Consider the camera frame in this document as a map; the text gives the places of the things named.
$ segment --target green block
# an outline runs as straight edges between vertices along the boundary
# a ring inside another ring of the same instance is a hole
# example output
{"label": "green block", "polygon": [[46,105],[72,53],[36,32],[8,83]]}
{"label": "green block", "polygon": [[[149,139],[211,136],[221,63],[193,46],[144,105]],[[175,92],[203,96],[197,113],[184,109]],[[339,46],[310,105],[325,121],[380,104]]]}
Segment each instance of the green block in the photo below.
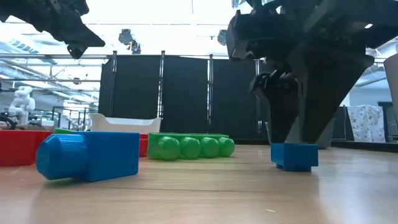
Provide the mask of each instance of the green block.
{"label": "green block", "polygon": [[70,134],[73,131],[69,130],[69,129],[62,129],[62,128],[55,128],[54,129],[54,134]]}
{"label": "green block", "polygon": [[148,157],[160,160],[229,157],[235,145],[224,134],[149,133]]}

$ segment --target blue mega bloks block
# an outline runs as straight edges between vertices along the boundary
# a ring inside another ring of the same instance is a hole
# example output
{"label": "blue mega bloks block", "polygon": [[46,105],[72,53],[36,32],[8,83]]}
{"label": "blue mega bloks block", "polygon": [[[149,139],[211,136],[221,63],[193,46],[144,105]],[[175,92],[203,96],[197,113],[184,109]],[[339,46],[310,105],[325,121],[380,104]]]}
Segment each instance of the blue mega bloks block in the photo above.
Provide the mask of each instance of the blue mega bloks block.
{"label": "blue mega bloks block", "polygon": [[36,154],[36,168],[48,180],[88,182],[138,173],[139,133],[77,131],[52,134]]}
{"label": "blue mega bloks block", "polygon": [[311,172],[318,166],[318,145],[272,143],[271,161],[284,171]]}

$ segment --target table surface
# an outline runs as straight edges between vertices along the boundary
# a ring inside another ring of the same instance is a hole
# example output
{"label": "table surface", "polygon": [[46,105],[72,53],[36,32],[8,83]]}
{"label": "table surface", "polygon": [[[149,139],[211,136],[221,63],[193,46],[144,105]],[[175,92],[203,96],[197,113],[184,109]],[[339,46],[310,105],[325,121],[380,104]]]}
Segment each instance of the table surface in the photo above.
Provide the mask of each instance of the table surface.
{"label": "table surface", "polygon": [[283,172],[267,146],[234,157],[140,160],[139,174],[47,182],[35,167],[0,168],[0,223],[397,223],[398,154],[320,151],[312,173]]}

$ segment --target black partition panel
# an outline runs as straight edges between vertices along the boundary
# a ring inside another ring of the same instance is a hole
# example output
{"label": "black partition panel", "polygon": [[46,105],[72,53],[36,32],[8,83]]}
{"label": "black partition panel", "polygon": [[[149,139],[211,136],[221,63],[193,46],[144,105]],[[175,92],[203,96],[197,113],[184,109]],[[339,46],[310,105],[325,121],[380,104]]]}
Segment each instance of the black partition panel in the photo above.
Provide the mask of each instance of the black partition panel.
{"label": "black partition panel", "polygon": [[153,119],[157,117],[160,56],[118,55],[112,117]]}
{"label": "black partition panel", "polygon": [[98,112],[106,117],[111,116],[112,60],[102,64],[101,88],[99,89]]}
{"label": "black partition panel", "polygon": [[253,60],[214,60],[211,132],[233,139],[257,139],[257,103],[249,84],[256,76]]}
{"label": "black partition panel", "polygon": [[208,61],[165,56],[162,131],[207,132]]}
{"label": "black partition panel", "polygon": [[269,140],[268,139],[268,129],[267,129],[267,124],[268,124],[268,108],[267,105],[260,101],[259,102],[259,120],[260,120],[260,138],[264,140]]}
{"label": "black partition panel", "polygon": [[334,115],[335,123],[333,127],[333,139],[354,141],[353,128],[349,120],[348,110],[345,106],[340,106]]}

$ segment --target patterned fabric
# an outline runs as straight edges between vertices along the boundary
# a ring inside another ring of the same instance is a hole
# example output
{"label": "patterned fabric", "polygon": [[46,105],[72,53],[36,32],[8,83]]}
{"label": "patterned fabric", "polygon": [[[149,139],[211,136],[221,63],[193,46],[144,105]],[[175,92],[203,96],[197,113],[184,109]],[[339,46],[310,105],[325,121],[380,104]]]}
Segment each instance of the patterned fabric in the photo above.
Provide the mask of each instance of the patterned fabric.
{"label": "patterned fabric", "polygon": [[385,142],[384,117],[381,106],[349,106],[348,115],[357,142]]}

